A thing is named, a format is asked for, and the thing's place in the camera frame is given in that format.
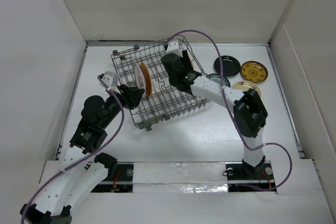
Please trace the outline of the white plate with red characters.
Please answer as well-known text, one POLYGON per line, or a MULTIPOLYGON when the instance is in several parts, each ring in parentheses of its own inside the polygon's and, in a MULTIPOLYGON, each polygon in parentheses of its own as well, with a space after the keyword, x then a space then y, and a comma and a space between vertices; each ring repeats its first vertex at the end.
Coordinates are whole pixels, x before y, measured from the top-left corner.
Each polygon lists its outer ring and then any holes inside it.
POLYGON ((144 98, 145 97, 145 90, 146 90, 145 78, 144 78, 144 75, 143 75, 139 65, 137 65, 137 64, 134 65, 134 79, 135 79, 137 88, 144 90, 144 93, 142 95, 142 97, 144 98))

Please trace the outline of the orange woven round plate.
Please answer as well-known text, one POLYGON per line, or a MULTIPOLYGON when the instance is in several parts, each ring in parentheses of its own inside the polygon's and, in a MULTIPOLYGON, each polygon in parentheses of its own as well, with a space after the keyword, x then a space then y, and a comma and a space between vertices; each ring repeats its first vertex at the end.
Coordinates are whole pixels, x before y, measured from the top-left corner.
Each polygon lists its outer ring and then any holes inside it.
POLYGON ((151 97, 153 92, 151 73, 144 62, 141 62, 139 67, 145 79, 145 94, 147 97, 151 97))

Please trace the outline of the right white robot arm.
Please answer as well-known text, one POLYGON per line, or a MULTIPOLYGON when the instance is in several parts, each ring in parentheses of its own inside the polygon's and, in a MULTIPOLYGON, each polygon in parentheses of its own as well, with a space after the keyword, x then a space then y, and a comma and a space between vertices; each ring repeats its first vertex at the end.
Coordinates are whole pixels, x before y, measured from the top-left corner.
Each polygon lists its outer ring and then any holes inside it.
POLYGON ((248 178, 259 175, 265 163, 262 139, 268 113, 257 91, 236 90, 210 80, 193 70, 186 53, 181 57, 174 53, 165 54, 161 63, 170 85, 227 109, 244 145, 243 174, 248 178))

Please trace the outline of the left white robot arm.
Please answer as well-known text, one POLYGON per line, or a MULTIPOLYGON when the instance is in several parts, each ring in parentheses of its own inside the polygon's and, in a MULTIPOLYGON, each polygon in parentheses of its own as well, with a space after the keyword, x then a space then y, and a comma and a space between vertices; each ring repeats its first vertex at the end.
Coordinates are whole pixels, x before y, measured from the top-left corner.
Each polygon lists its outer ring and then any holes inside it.
POLYGON ((102 152, 109 144, 106 128, 119 113, 136 108, 145 90, 120 85, 107 92, 110 96, 106 100, 98 95, 85 100, 59 171, 23 205, 21 222, 71 223, 89 193, 104 179, 117 175, 118 160, 102 152))

